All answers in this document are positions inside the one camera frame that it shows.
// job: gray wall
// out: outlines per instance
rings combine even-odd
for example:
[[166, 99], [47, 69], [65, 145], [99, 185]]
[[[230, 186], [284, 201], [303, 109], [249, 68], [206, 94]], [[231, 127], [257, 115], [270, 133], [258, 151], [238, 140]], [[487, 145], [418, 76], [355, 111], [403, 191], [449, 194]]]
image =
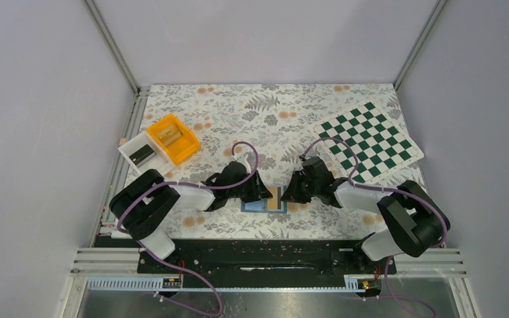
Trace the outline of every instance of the gray wall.
[[450, 1], [400, 99], [483, 317], [509, 317], [509, 1]]
[[388, 83], [436, 0], [97, 0], [141, 85]]
[[54, 314], [130, 104], [82, 1], [0, 1], [0, 317]]

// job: green and white checkerboard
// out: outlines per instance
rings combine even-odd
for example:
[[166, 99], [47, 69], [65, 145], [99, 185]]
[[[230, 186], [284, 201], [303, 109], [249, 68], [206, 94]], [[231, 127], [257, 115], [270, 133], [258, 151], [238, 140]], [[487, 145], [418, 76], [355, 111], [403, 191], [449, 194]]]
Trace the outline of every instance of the green and white checkerboard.
[[[352, 148], [360, 162], [356, 182], [377, 182], [424, 157], [405, 131], [372, 103], [318, 121], [310, 125], [310, 131], [318, 138], [344, 140]], [[352, 171], [355, 161], [348, 149], [333, 140], [325, 145], [341, 171]]]

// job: small box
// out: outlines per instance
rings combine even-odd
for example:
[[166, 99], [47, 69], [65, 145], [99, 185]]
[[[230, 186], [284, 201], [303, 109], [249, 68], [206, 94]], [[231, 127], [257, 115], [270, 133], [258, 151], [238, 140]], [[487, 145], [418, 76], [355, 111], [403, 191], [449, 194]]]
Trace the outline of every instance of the small box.
[[163, 148], [174, 164], [183, 162], [201, 149], [196, 135], [173, 114], [147, 128], [146, 132]]
[[175, 167], [166, 151], [145, 131], [118, 147], [118, 151], [140, 175], [149, 169], [157, 169], [164, 176]]

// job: floral tablecloth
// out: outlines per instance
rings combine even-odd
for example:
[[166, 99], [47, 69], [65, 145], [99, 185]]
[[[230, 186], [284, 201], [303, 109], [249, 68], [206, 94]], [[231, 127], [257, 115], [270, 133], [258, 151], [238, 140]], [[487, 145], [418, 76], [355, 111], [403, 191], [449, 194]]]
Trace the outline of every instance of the floral tablecloth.
[[[238, 140], [253, 144], [260, 154], [260, 176], [267, 186], [287, 185], [301, 163], [298, 156], [313, 141], [308, 125], [344, 108], [373, 102], [403, 129], [401, 108], [391, 84], [362, 85], [154, 85], [151, 87], [141, 131], [169, 113], [191, 128], [202, 149], [165, 177], [200, 182], [220, 172], [232, 159]], [[335, 176], [324, 151], [316, 147]], [[250, 152], [237, 147], [237, 152]], [[247, 154], [252, 164], [254, 157]], [[137, 174], [127, 176], [126, 185]], [[424, 185], [417, 164], [378, 184], [396, 186], [411, 179]], [[314, 199], [307, 205], [288, 204], [287, 214], [240, 211], [239, 200], [214, 212], [171, 211], [161, 223], [173, 238], [207, 239], [361, 239], [386, 228], [382, 217], [357, 209], [336, 209]]]

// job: black mounting plate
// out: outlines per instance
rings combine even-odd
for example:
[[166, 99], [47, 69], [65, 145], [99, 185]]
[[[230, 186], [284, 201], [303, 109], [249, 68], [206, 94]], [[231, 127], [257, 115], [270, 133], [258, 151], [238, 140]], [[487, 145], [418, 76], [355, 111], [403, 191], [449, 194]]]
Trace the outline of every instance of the black mounting plate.
[[[165, 259], [184, 261], [186, 268], [206, 277], [216, 288], [328, 288], [345, 287], [345, 274], [373, 275], [384, 271], [386, 259], [360, 267], [351, 249], [356, 240], [198, 240], [173, 239], [175, 251]], [[177, 271], [140, 253], [139, 274]], [[395, 264], [389, 274], [396, 273]], [[185, 273], [184, 288], [206, 288]]]

